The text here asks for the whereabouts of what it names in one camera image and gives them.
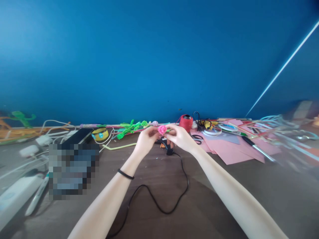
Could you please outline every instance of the marker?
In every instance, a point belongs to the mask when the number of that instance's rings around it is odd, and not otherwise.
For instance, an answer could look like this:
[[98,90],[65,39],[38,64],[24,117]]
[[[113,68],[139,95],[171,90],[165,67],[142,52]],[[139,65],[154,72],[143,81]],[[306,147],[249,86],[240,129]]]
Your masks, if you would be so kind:
[[246,136],[246,137],[248,137],[248,135],[247,134],[245,134],[245,133],[242,133],[242,132],[231,132],[231,131],[228,131],[228,130],[225,130],[225,129],[222,129],[222,131],[224,131],[224,132],[227,132],[227,133],[231,133],[231,134],[235,134],[235,135],[238,135],[238,136]]
[[276,160],[269,156],[265,151],[263,151],[260,147],[258,147],[253,141],[251,141],[249,138],[242,136],[243,140],[248,143],[250,146],[252,146],[257,151],[261,152],[264,156],[266,156],[270,161],[275,162]]
[[36,195],[34,196],[32,202],[30,203],[30,206],[28,207],[27,211],[26,211],[26,216],[29,216],[33,213],[34,209],[36,208],[40,197],[45,189],[45,187],[47,186],[49,181],[49,173],[47,173],[46,177],[43,179],[43,182],[41,183]]

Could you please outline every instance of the yellow roll of tape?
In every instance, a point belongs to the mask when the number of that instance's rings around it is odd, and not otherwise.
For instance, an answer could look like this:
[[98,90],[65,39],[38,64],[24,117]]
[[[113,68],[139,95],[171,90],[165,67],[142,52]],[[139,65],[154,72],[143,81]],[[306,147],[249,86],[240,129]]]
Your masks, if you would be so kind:
[[108,138],[108,136],[109,136],[109,133],[107,131],[107,128],[105,128],[105,127],[97,128],[96,130],[94,130],[92,132],[92,137],[96,141],[106,140]]

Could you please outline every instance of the black wire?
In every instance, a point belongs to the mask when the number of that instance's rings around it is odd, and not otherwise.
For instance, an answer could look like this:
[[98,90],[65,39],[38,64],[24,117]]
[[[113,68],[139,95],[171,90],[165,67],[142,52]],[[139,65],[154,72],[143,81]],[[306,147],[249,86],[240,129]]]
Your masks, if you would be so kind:
[[106,239],[115,237],[115,236],[116,236],[117,234],[119,234],[119,232],[122,230],[122,228],[124,227],[124,224],[125,224],[125,222],[126,222],[127,216],[128,216],[128,214],[129,214],[129,209],[130,209],[130,205],[131,205],[132,199],[133,199],[135,193],[136,193],[136,192],[139,190],[139,188],[141,188],[141,187],[146,187],[146,188],[147,188],[147,190],[149,191],[149,193],[150,193],[150,195],[151,195],[151,197],[152,197],[154,203],[156,204],[157,208],[158,208],[162,213],[164,213],[164,214],[166,214],[166,215],[169,215],[169,214],[172,214],[172,213],[175,211],[175,209],[177,208],[177,205],[178,205],[180,199],[182,198],[182,196],[185,195],[185,193],[186,193],[187,190],[188,190],[189,180],[188,180],[187,174],[186,174],[186,172],[185,172],[185,170],[184,170],[182,157],[181,157],[179,154],[175,153],[175,152],[174,152],[174,154],[176,154],[177,156],[179,156],[180,162],[181,162],[181,164],[182,164],[182,170],[183,170],[183,172],[184,172],[184,174],[185,174],[185,177],[186,177],[186,179],[187,179],[187,187],[186,187],[185,191],[179,196],[179,198],[178,198],[178,200],[177,200],[177,203],[175,204],[174,208],[173,208],[171,211],[168,211],[168,212],[164,211],[163,209],[161,209],[161,207],[160,207],[159,204],[157,203],[157,201],[156,201],[155,197],[153,196],[153,194],[152,194],[150,188],[149,188],[147,185],[145,185],[145,184],[139,185],[138,188],[137,188],[137,189],[135,190],[135,192],[133,193],[133,195],[131,196],[131,199],[130,199],[130,201],[129,201],[129,205],[127,206],[127,211],[126,211],[125,219],[124,219],[124,222],[123,222],[122,226],[120,227],[120,229],[119,229],[116,233],[107,236]]
[[203,129],[205,129],[205,122],[208,121],[210,123],[209,125],[209,128],[211,128],[212,126],[212,122],[209,121],[209,118],[205,119],[202,123],[202,119],[199,118],[199,112],[198,111],[194,111],[193,112],[193,119],[195,118],[194,117],[194,113],[197,113],[198,114],[198,121],[196,122],[197,123],[197,131],[203,131]]

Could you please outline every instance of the red thread spool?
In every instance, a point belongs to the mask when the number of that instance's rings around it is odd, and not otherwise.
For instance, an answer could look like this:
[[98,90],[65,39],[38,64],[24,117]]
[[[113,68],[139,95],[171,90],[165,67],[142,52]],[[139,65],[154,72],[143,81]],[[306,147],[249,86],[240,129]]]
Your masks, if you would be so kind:
[[193,118],[189,115],[182,115],[180,117],[179,125],[183,127],[187,132],[190,132],[192,128]]

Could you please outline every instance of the left hand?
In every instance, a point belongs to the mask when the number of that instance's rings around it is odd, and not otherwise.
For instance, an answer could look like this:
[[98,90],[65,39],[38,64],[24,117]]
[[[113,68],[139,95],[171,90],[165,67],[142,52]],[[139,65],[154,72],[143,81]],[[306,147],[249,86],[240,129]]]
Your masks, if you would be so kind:
[[161,134],[154,126],[150,126],[143,130],[139,135],[139,139],[137,140],[134,153],[138,153],[140,156],[145,157],[152,149],[155,141],[160,137]]

